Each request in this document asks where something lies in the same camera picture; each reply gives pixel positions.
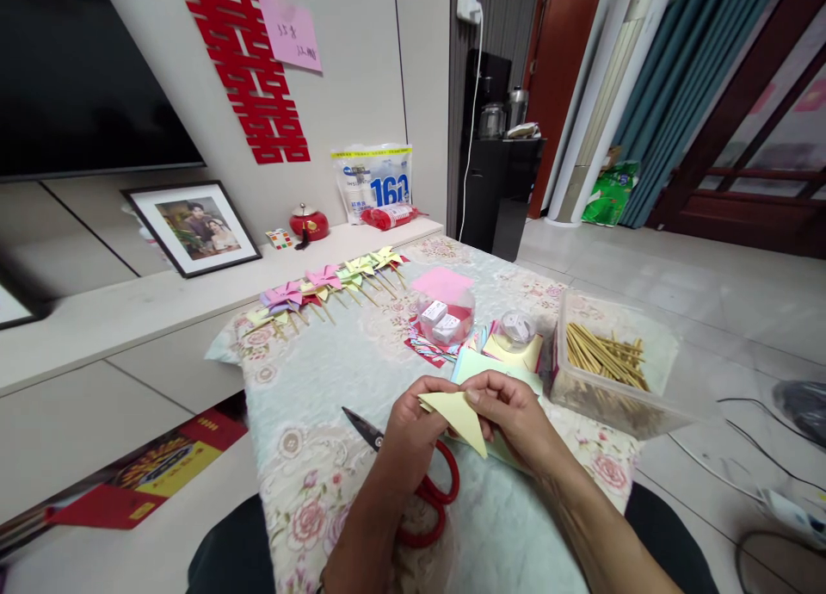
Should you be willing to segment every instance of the white tower air conditioner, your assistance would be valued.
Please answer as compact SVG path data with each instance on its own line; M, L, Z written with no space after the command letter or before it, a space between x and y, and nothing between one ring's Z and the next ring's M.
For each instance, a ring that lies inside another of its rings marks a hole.
M576 113L546 221L579 226L669 0L614 0Z

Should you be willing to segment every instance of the electrical wire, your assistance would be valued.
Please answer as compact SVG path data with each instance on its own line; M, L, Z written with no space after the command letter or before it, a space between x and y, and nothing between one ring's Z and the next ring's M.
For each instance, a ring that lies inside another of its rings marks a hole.
M683 452L685 452L685 453L689 456L689 458L691 458L691 460L692 460L692 461L694 461L695 463L697 463L698 465L700 465L700 466L701 466L703 469L705 469L708 473L710 473L712 476L714 476L715 478L717 478L718 480L720 480L720 482L722 482L723 484L725 484L725 485L727 485L727 486L730 486L730 487L731 487L731 488L733 488L735 491L742 493L742 494L743 494L743 495L745 495L746 497L750 497L750 498L754 499L754 501L756 501L756 502L758 502L758 503L760 503L760 504L765 504L765 503L766 503L766 502L765 502L765 500L764 500L762 497L760 497L760 496L758 496L758 495L755 495L755 494L754 494L754 493L752 493L752 492L748 492L748 491L746 491L745 489L743 489L743 488L741 488L741 487L737 486L737 485L736 485L736 484L734 484L733 482L731 482L731 481L727 480L726 478L724 478L723 476L721 476L719 473L717 473L716 471L714 471L713 469L711 469L710 467L708 467L708 465L706 465L703 461L701 461L699 458L697 458L697 457L696 457L696 456L695 456L695 455L691 452L691 450L689 450L689 449L688 449L688 448L686 448L686 447L685 447L682 443L680 443L679 441L677 441L677 438L676 438L674 435L672 435L671 433L669 433L669 437L671 437L671 441L673 441L674 443L676 443L676 444L680 447L680 449L681 449Z
M476 120L476 94L479 91L479 72L482 70L482 37L484 35L484 13L479 4L479 54L476 63L476 85L473 87L473 105L471 106L471 136L467 142L467 165L465 166L465 180L462 182L462 225L459 228L459 242L462 241L462 232L465 231L465 209L467 208L467 171L471 168L471 148L473 147L473 123Z
M816 485L814 482L810 482L809 480L803 480L803 478L798 478L798 477L797 477L794 473L790 472L788 469L786 469L785 467L783 467L782 465L780 465L780 464L779 464L779 463L778 463L778 462L777 462L774 458L772 458L772 456L770 456L770 455L769 455L769 453L768 453L766 450L764 450L764 449L760 446L760 444L759 444L758 442L756 442L756 441L755 441L755 439L754 439L754 438L753 438L753 437L752 437L749 433L747 433L745 430L743 430L742 428L740 428L739 426L737 426L734 422L732 422L731 420L728 420L728 419L727 419L725 422L726 422L726 423L727 423L727 424L728 424L731 428L733 428L733 429L734 429L734 430L736 430L738 433L740 433L740 434L741 434L741 435L742 435L742 436L743 436L743 437L744 437L744 438L745 438L745 439L746 439L749 443L751 443L751 444L752 444L755 448L757 448L763 456L765 456L766 458L768 458L768 459L769 459L772 463L774 463L774 464L775 464L775 465L776 465L776 466L777 466L777 467L778 467L778 468L779 468L779 469L780 469L783 473L785 473L787 476L789 476L789 478L792 478L793 480L797 480L798 482L802 482L803 484L809 485L809 486L811 486L812 488L816 488L818 491L822 492L823 494L826 494L826 489L824 489L822 486L818 486L818 485Z
M789 429L789 430L790 430L791 432L793 432L795 435L797 435L797 436L799 436L799 437L803 437L803 438L804 438L807 442L809 442L809 443L814 443L814 444L815 444L815 445L817 445L817 446L822 446L822 444L821 444L819 441L816 441L815 439L812 439L810 436L805 435L804 433L800 432L799 430L794 429L792 426L789 426L789 424L786 424L783 420L781 420L781 419L780 419L780 418L778 418L776 415L774 415L774 411L772 411L771 409L769 409L767 406L765 406L765 405L764 405L764 404L763 404L760 400L758 400L758 399L747 399L747 398L727 398L727 399L720 399L720 400L718 400L718 402L750 402L750 403L753 403L753 404L755 404L755 405L758 405L758 406L759 406L759 407L760 407L763 411L765 411L768 415L770 415L772 418L774 418L774 419L775 419L775 421L776 421L778 424L780 424L781 426L785 426L787 429Z
M792 538L792 537L787 536L787 535L778 534L778 533L773 532L773 531L766 531L765 529L756 529L754 531L750 531L748 534L745 534L737 542L737 546L735 547L735 550L734 550L734 567L737 570L737 580L740 581L740 588L743 590L743 594L751 594L750 590L746 590L746 584L743 582L743 553L747 553L747 551L745 550L746 542L748 542L751 538L754 538L755 536L759 536L759 535L760 536L770 536L770 537L773 537L773 538L780 538L782 540L790 542L793 545L796 545L797 547L801 547L801 548L805 549L806 551L809 551L810 553L816 555L817 557L819 557L821 559L826 559L826 553L824 551L819 551L819 550L815 549L814 547L811 547L811 546L807 545L805 542L802 542L802 541L798 540L797 538ZM788 583L785 579L782 579L782 581L784 583L786 583L786 585L791 587L793 590L799 591L797 588L793 587L792 584Z

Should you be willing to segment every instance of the picture frame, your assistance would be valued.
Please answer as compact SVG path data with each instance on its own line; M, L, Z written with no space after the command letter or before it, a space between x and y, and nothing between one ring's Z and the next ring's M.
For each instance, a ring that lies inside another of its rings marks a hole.
M123 189L121 193L185 278L262 257L221 181Z
M0 265L0 330L45 319L49 306L36 300Z

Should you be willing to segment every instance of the scissor blade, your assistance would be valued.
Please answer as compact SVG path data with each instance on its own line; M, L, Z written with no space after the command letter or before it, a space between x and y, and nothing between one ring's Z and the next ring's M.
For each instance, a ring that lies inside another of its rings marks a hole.
M359 431L359 435L364 437L364 440L370 444L370 447L378 452L379 448L381 448L381 440L384 439L385 436L384 433L366 421L366 419L358 413L350 411L347 407L342 407L342 411L344 411L344 415L347 416L350 423L355 426L355 429Z

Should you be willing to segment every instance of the floral tablecloth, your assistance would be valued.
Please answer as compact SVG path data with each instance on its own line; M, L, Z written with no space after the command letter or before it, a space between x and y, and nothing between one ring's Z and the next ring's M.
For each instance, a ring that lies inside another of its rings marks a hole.
M563 284L442 236L401 252L410 260L400 268L407 282L435 266L471 277L477 325L489 324L509 309L534 317L546 337L541 367L550 368L548 345ZM284 329L286 342L271 327L245 336L251 324L240 314L207 353L210 359L243 369L279 593L315 591L350 503L373 463L374 453L341 407L384 428L396 397L413 380L453 372L452 363L435 368L404 344L415 294L399 289L394 300L365 286L378 307L361 296L363 307L348 296L342 297L346 309L329 300L336 325L322 323L305 309L310 325L297 321L298 334L291 327ZM544 378L548 385L549 377ZM547 398L540 402L577 460L624 511L639 443ZM389 589L547 591L552 584L556 591L587 592L533 482L496 459L482 460L464 444L449 446L459 464L461 487L447 508L445 534L427 549L397 548ZM441 458L434 458L430 475L437 484L449 486ZM413 498L405 526L426 529L434 517Z

